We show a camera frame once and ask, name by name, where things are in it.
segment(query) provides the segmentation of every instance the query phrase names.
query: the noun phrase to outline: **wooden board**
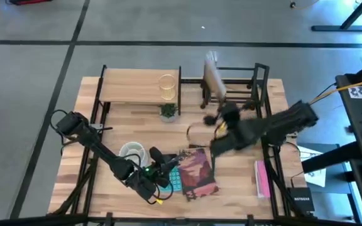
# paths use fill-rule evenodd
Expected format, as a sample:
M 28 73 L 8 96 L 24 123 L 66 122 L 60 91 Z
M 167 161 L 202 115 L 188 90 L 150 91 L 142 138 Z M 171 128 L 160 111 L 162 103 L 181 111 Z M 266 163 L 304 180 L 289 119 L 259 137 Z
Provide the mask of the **wooden board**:
M 90 116 L 94 96 L 92 84 L 97 87 L 97 79 L 84 78 L 75 110 Z M 245 89 L 244 85 L 228 85 L 228 89 Z M 273 113 L 285 110 L 283 83 L 269 79 L 268 92 Z M 194 122 L 201 122 L 206 113 L 214 113 L 216 104 L 206 109 L 199 108 L 201 89 L 197 84 L 182 84 L 182 114 L 171 124 L 163 123 L 158 116 L 159 108 L 141 104 L 111 104 L 106 126 L 114 129 L 105 131 L 103 143 L 118 154 L 123 144 L 138 141 L 145 149 L 156 146 L 164 153 L 177 153 L 189 144 L 185 132 Z M 254 117 L 254 112 L 244 112 L 244 117 Z M 196 126 L 190 131 L 194 141 L 208 143 L 213 136 L 213 128 Z M 54 211 L 67 198 L 76 184 L 83 147 L 74 144 L 65 148 L 57 182 L 54 187 L 49 211 Z M 291 176 L 302 171 L 299 154 L 293 146 L 283 145 L 280 153 L 286 182 Z M 153 218 L 234 218 L 244 219 L 253 214 L 257 219 L 272 219 L 270 199 L 257 198 L 254 162 L 263 159 L 260 143 L 236 152 L 231 151 L 217 158 L 215 179 L 220 191 L 213 196 L 187 202 L 180 193 L 175 193 L 163 205 L 149 205 L 130 188 L 117 181 L 107 164 L 99 160 L 92 203 L 89 215 L 105 217 L 106 212 L 115 217 L 153 217 Z M 305 186 L 303 175 L 294 178 L 295 186 Z M 280 193 L 277 191 L 278 211 L 283 214 Z
M 171 100 L 162 98 L 159 78 L 162 75 L 174 77 L 175 97 Z M 178 70 L 114 69 L 107 68 L 101 89 L 102 102 L 129 103 L 177 103 Z

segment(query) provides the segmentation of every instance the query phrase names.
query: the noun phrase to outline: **concrete floor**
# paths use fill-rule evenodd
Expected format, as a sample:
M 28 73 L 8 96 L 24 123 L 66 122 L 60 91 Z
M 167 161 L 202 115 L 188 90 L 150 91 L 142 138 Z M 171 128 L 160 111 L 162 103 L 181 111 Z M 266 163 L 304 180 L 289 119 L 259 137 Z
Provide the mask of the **concrete floor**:
M 0 0 L 0 40 L 70 41 L 83 4 L 83 0 L 54 0 L 12 6 Z M 313 33 L 309 29 L 316 24 L 340 24 L 354 9 L 354 0 L 321 0 L 306 10 L 291 10 L 288 5 L 287 0 L 91 0 L 78 40 L 243 41 L 263 46 L 362 43 L 362 33 Z M 356 23 L 362 24 L 362 17 Z M 68 49 L 68 45 L 45 43 L 0 45 L 0 219 L 9 217 Z M 75 46 L 56 108 L 71 110 L 81 78 L 99 76 L 103 64 L 119 68 L 181 65 L 183 76 L 199 77 L 209 50 L 218 52 L 220 66 L 269 65 L 271 78 L 283 79 L 289 104 L 308 101 L 333 83 L 336 75 L 362 68 L 362 48 Z M 346 144 L 354 139 L 344 132 L 349 122 L 338 94 L 314 109 L 321 119 L 299 134 L 300 142 Z M 22 217 L 46 213 L 59 149 L 59 137 L 49 130 Z M 336 216 L 348 211 L 333 208 Z M 326 218 L 333 214 L 328 212 Z

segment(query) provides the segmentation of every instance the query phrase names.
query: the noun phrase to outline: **white bowl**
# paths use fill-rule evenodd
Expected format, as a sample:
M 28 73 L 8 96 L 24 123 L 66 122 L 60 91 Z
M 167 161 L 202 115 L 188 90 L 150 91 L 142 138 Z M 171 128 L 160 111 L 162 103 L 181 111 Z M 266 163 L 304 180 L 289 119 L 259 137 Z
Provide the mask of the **white bowl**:
M 129 154 L 137 154 L 141 158 L 141 167 L 148 165 L 149 156 L 143 148 L 142 144 L 134 141 L 124 144 L 119 150 L 119 155 L 123 157 Z M 126 159 L 132 160 L 134 163 L 139 164 L 139 159 L 136 156 L 130 156 Z

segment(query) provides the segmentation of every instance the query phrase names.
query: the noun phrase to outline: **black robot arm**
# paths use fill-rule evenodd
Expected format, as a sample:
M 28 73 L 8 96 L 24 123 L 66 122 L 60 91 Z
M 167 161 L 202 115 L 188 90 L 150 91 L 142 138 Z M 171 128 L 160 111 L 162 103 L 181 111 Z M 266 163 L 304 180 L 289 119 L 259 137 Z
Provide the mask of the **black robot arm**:
M 156 188 L 158 185 L 166 187 L 169 184 L 168 173 L 178 163 L 176 159 L 162 155 L 154 147 L 150 149 L 150 155 L 155 162 L 146 168 L 141 168 L 131 160 L 116 156 L 101 143 L 97 129 L 91 127 L 89 121 L 78 112 L 69 112 L 57 123 L 55 130 L 63 137 L 77 141 L 96 153 L 109 165 L 114 176 L 122 184 L 135 190 L 149 204 L 156 203 L 149 202 L 151 197 L 162 199 L 159 197 L 160 193 L 155 195 Z
M 239 116 L 236 117 L 238 111 L 234 103 L 227 103 L 224 110 L 221 110 L 221 116 L 228 125 L 228 133 L 211 141 L 210 149 L 213 157 L 231 149 L 240 150 L 255 144 L 262 136 L 269 144 L 281 145 L 287 134 L 314 126 L 318 120 L 311 106 L 301 101 L 287 110 L 264 119 L 240 120 Z

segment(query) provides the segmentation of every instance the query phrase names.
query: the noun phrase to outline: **wooden table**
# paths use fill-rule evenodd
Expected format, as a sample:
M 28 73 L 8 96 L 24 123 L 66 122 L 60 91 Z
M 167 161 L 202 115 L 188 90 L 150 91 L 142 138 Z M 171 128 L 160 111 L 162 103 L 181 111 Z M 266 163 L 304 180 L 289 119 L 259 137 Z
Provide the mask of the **wooden table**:
M 74 111 L 86 117 L 91 116 L 97 80 L 96 77 L 83 78 Z M 228 88 L 244 90 L 245 85 L 228 85 Z M 269 79 L 268 95 L 273 113 L 288 108 L 280 79 Z M 178 153 L 189 145 L 185 136 L 188 126 L 193 122 L 201 122 L 203 116 L 214 113 L 217 108 L 216 104 L 209 104 L 206 109 L 200 109 L 202 90 L 199 84 L 182 84 L 181 99 L 182 115 L 171 124 L 160 120 L 157 106 L 111 104 L 106 127 L 114 129 L 104 132 L 102 142 L 116 154 L 129 141 L 138 141 L 145 149 L 156 146 L 163 153 Z M 255 117 L 252 111 L 243 114 L 244 117 Z M 190 135 L 194 136 L 194 140 L 208 143 L 213 136 L 213 128 L 197 127 L 190 131 Z M 57 209 L 75 187 L 83 150 L 79 144 L 64 149 L 49 212 Z M 293 146 L 283 145 L 280 157 L 285 181 L 289 183 L 293 175 L 302 171 L 299 153 Z M 255 219 L 272 219 L 270 199 L 256 196 L 254 162 L 261 159 L 263 153 L 260 142 L 242 152 L 228 152 L 216 159 L 215 179 L 219 192 L 191 202 L 187 202 L 181 193 L 175 193 L 163 205 L 147 204 L 135 191 L 115 179 L 107 164 L 99 160 L 89 216 L 105 217 L 107 212 L 112 212 L 114 217 L 126 218 L 245 219 L 247 214 L 252 214 Z M 306 186 L 304 176 L 296 176 L 294 184 Z M 275 189 L 278 211 L 283 215 L 281 196 L 276 185 Z M 84 204 L 84 195 L 80 204 Z

